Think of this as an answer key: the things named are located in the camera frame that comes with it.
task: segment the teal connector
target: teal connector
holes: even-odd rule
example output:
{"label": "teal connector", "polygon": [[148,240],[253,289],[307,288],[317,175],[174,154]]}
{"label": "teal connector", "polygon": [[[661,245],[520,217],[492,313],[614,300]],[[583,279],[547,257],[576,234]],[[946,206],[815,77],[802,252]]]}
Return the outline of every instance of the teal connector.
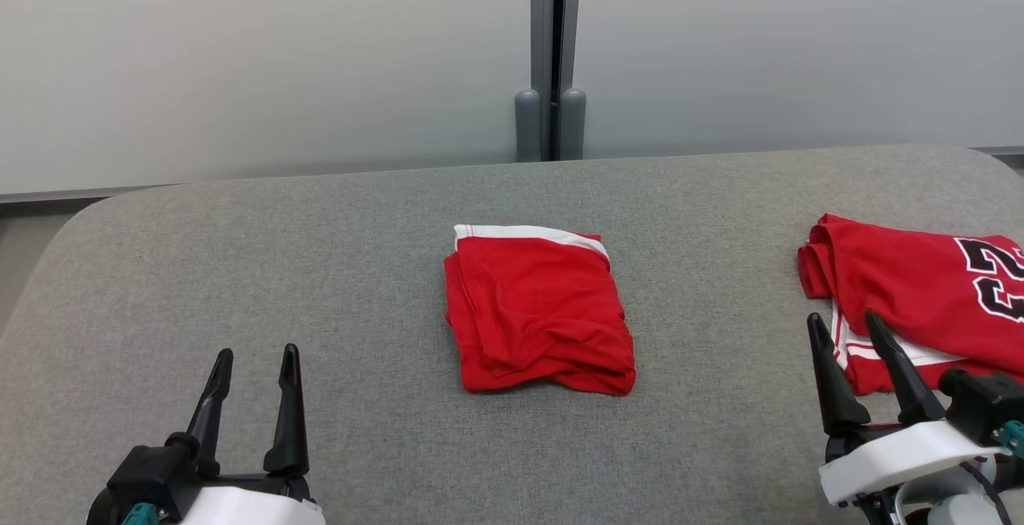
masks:
{"label": "teal connector", "polygon": [[999,433],[999,444],[1013,451],[1018,457],[1024,458],[1024,424],[1007,422]]}
{"label": "teal connector", "polygon": [[121,522],[121,525],[160,525],[157,506],[135,504],[135,507],[131,508],[131,513]]}

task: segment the white stripe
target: white stripe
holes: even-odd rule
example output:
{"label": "white stripe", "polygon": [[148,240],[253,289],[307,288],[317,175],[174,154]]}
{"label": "white stripe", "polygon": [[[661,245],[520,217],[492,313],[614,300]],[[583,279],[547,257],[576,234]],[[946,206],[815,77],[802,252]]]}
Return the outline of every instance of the white stripe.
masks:
{"label": "white stripe", "polygon": [[572,245],[573,248],[590,249],[608,258],[608,252],[600,240],[588,239],[582,234],[570,233],[568,230],[549,229],[547,226],[530,225],[457,225],[455,226],[455,248],[459,251],[459,239],[466,236],[486,236],[494,239],[545,239],[553,244]]}
{"label": "white stripe", "polygon": [[[839,306],[833,302],[833,325],[835,327],[836,321],[839,323],[839,357],[836,361],[839,362],[841,367],[847,367],[847,356],[872,358],[872,360],[880,361],[882,357],[874,352],[873,349],[868,349],[867,347],[859,347],[856,345],[850,345],[850,343],[860,343],[861,345],[872,345],[871,338],[864,338],[863,336],[856,335],[850,329],[850,323],[846,320],[844,314],[840,313]],[[931,349],[931,347],[925,347],[918,345],[918,343],[910,342],[910,340],[903,339],[902,336],[893,335],[893,339],[896,340],[896,344],[902,347],[904,353],[907,357],[910,357],[910,362],[914,364],[915,367],[921,367],[922,365],[935,365],[937,363],[949,363],[950,361],[963,361],[966,357],[957,357],[954,354],[943,353],[943,351],[937,351]]]}

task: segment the gray fabric surface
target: gray fabric surface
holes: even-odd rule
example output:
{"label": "gray fabric surface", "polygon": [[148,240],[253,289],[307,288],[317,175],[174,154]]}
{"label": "gray fabric surface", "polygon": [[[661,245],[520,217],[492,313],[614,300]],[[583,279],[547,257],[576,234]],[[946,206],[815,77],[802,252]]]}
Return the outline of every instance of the gray fabric surface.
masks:
{"label": "gray fabric surface", "polygon": [[[826,211],[1024,242],[1022,190],[981,154],[904,145],[117,196],[57,234],[0,340],[0,523],[83,522],[132,445],[184,429],[221,347],[218,456],[259,470],[295,342],[329,523],[860,524],[817,483],[804,320],[827,307],[802,295],[796,249]],[[441,267],[457,222],[602,234],[633,393],[466,394]],[[895,419],[895,398],[869,403]]]}

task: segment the folded red shorts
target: folded red shorts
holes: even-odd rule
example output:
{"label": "folded red shorts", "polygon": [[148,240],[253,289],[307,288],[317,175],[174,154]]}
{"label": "folded red shorts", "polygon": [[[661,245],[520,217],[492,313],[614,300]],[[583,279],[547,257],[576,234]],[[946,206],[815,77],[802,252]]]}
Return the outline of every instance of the folded red shorts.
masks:
{"label": "folded red shorts", "polygon": [[797,254],[811,299],[834,299],[837,360],[859,395],[892,391],[864,323],[867,310],[929,387],[950,367],[1024,379],[1024,255],[1006,236],[889,229],[824,215]]}
{"label": "folded red shorts", "polygon": [[625,395],[633,338],[598,234],[457,225],[444,260],[447,321],[468,391],[553,380]]}

